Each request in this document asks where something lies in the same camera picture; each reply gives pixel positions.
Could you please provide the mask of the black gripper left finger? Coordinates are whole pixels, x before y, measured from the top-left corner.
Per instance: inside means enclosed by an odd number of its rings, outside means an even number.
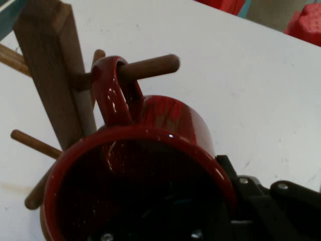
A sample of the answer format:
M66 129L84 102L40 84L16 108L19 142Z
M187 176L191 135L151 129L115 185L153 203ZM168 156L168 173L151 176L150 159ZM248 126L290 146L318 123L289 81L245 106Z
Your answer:
M227 217L215 196L168 196L145 210L113 217L88 240L213 240Z

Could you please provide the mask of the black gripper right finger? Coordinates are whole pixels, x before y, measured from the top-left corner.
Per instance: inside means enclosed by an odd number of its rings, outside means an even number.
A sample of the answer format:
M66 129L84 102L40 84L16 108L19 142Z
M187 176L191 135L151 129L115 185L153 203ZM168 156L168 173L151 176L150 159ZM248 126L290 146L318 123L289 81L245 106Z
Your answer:
M217 240L320 240L319 192L285 180L265 188L257 178L237 175L226 155L217 161L238 201L235 216L220 206Z

